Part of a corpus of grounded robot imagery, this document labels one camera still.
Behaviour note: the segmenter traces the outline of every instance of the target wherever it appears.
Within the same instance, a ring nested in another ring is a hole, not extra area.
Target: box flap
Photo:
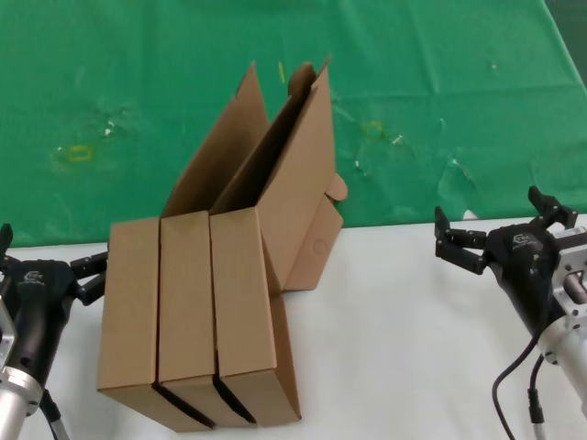
[[[207,212],[161,220],[159,382],[216,372],[210,265]]]
[[[328,186],[327,196],[332,200],[342,202],[347,198],[348,195],[349,188],[347,188],[347,184],[342,180],[342,177],[340,177],[338,174],[335,174],[334,179],[332,179],[332,182],[330,183],[330,186]]]
[[[257,203],[310,94],[310,86],[299,85],[287,99],[260,144],[250,152],[216,200],[210,211],[212,215],[249,208]]]
[[[255,65],[175,183],[162,217],[205,211],[269,127]]]
[[[282,286],[334,176],[334,130],[325,67],[258,203],[263,240]]]
[[[341,228],[342,216],[324,195],[285,283],[285,290],[311,291],[316,288]]]
[[[98,390],[156,379],[159,219],[110,230]]]

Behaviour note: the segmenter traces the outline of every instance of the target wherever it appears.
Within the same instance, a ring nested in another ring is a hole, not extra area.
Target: green cloth
[[[2,0],[0,38],[18,246],[158,215],[253,60],[274,116],[331,57],[346,226],[527,215],[531,184],[587,209],[585,89],[542,0]]]

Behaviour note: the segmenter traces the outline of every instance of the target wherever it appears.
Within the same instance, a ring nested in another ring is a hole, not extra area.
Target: white table
[[[491,230],[520,220],[468,222]],[[587,216],[580,224],[587,226]],[[176,435],[95,389],[102,301],[76,303],[48,388],[73,439],[505,439],[495,377],[530,335],[490,270],[434,257],[432,225],[344,230],[318,289],[287,294],[304,419],[272,429]],[[19,259],[72,260],[103,245],[15,249]],[[526,388],[537,351],[501,388],[518,440],[534,438]],[[587,421],[562,372],[538,377],[550,439],[584,439]],[[40,412],[21,438],[50,439]]]

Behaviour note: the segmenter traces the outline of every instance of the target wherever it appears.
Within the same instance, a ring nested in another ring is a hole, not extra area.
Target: cardboard box
[[[300,418],[281,293],[317,285],[342,226],[327,80],[298,69],[269,126],[251,67],[161,235],[113,226],[98,390],[177,432]]]
[[[264,426],[301,417],[281,294],[317,285],[342,227],[327,193],[346,196],[327,69],[303,66],[290,93],[210,219],[219,374]]]
[[[112,227],[97,388],[176,432],[253,422],[216,374],[206,209],[268,125],[252,66],[177,181],[161,240],[159,219]]]

